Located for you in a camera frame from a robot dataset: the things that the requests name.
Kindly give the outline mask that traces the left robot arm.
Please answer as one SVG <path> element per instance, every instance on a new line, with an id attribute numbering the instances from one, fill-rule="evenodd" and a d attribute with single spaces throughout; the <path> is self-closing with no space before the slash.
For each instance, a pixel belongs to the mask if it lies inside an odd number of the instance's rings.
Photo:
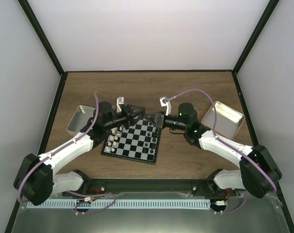
<path id="1" fill-rule="evenodd" d="M 145 108 L 141 106 L 121 104 L 117 112 L 107 101 L 97 103 L 93 116 L 72 139 L 49 152 L 24 157 L 13 183 L 17 200 L 22 203 L 21 198 L 25 197 L 32 204 L 40 205 L 54 193 L 75 191 L 79 196 L 87 195 L 91 185 L 79 173 L 71 172 L 56 179 L 58 171 L 100 145 L 111 129 L 134 126 L 144 114 Z"/>

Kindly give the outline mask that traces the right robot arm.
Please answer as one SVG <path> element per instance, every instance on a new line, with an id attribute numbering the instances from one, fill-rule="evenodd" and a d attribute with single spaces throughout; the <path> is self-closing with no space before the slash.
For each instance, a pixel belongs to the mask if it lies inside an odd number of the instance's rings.
<path id="1" fill-rule="evenodd" d="M 183 131 L 185 140 L 199 149 L 211 151 L 238 167 L 237 170 L 219 170 L 207 183 L 208 192 L 214 196 L 224 189 L 244 189 L 256 198 L 276 191 L 282 173 L 268 149 L 262 145 L 254 147 L 237 143 L 215 133 L 197 118 L 194 106 L 185 102 L 179 105 L 177 115 L 164 112 L 146 114 L 144 119 L 156 128 Z"/>

